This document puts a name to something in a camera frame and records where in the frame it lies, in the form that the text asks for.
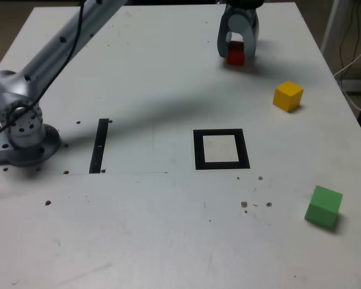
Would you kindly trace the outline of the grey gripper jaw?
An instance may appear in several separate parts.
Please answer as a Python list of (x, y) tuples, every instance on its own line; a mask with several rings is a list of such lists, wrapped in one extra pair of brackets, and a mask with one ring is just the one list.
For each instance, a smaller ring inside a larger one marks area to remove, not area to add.
[(229, 29), (242, 36), (245, 58), (254, 60), (259, 35), (256, 10), (235, 10), (229, 18)]
[(231, 12), (231, 8), (226, 7), (220, 20), (220, 27), (217, 37), (217, 49), (220, 57), (226, 57), (228, 52), (229, 44), (227, 42), (227, 34), (230, 32), (228, 21), (231, 16)]

